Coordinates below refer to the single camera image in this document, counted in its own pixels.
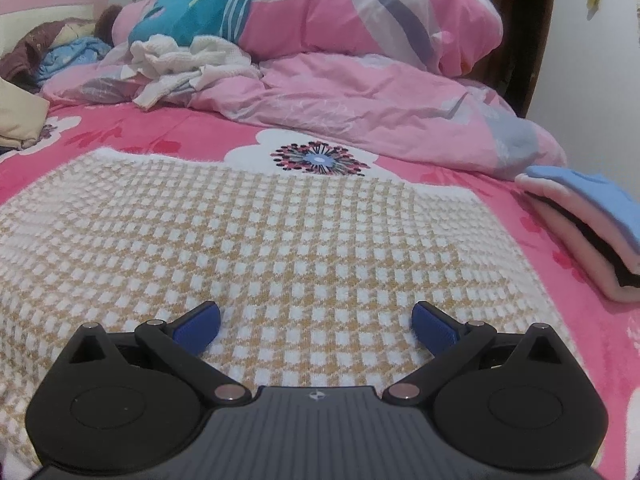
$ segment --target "beige cloth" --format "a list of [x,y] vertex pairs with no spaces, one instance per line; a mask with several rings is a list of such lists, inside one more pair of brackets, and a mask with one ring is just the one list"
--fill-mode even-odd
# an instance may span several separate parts
[[23,150],[40,138],[49,101],[0,79],[0,146]]
[[56,48],[57,46],[69,44],[72,41],[79,40],[80,38],[92,36],[94,31],[95,22],[82,22],[80,20],[73,22],[70,20],[62,30],[60,30],[60,33],[56,36],[56,39],[49,48]]
[[382,392],[430,358],[420,300],[506,332],[548,322],[575,349],[518,245],[456,187],[99,150],[0,206],[0,280],[0,442],[32,462],[28,400],[88,320],[130,331],[215,300],[203,359],[253,391]]

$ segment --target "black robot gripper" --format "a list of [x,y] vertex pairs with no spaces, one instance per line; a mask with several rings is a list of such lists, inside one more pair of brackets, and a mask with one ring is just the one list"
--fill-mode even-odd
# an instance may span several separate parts
[[242,384],[201,361],[209,301],[133,333],[85,323],[31,399],[33,480],[596,480],[596,390],[552,327],[497,333],[427,302],[434,358],[388,387]]

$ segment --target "gray plastic cover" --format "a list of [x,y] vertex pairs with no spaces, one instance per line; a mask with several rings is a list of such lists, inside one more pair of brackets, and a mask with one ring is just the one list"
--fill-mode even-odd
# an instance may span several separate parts
[[[80,480],[45,468],[34,480]],[[370,386],[264,388],[251,404],[215,411],[200,435],[161,465],[118,480],[599,480],[587,466],[525,475],[475,462],[443,442],[416,408]]]

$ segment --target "logo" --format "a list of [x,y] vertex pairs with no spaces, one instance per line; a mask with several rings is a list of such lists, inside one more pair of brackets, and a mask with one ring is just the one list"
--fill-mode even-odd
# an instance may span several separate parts
[[322,393],[319,390],[316,390],[309,394],[309,398],[313,399],[315,402],[318,402],[326,397],[326,394]]

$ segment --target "folded pink cloth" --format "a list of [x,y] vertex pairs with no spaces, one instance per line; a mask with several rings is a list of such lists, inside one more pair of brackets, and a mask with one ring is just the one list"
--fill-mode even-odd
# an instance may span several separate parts
[[521,174],[515,181],[521,190],[546,197],[577,216],[616,251],[627,269],[633,274],[640,274],[640,254],[629,245],[611,218],[587,199],[567,186],[546,178]]
[[613,265],[589,243],[573,222],[540,200],[531,198],[530,202],[545,221],[549,230],[562,240],[593,283],[607,298],[619,303],[640,301],[640,288],[620,286]]

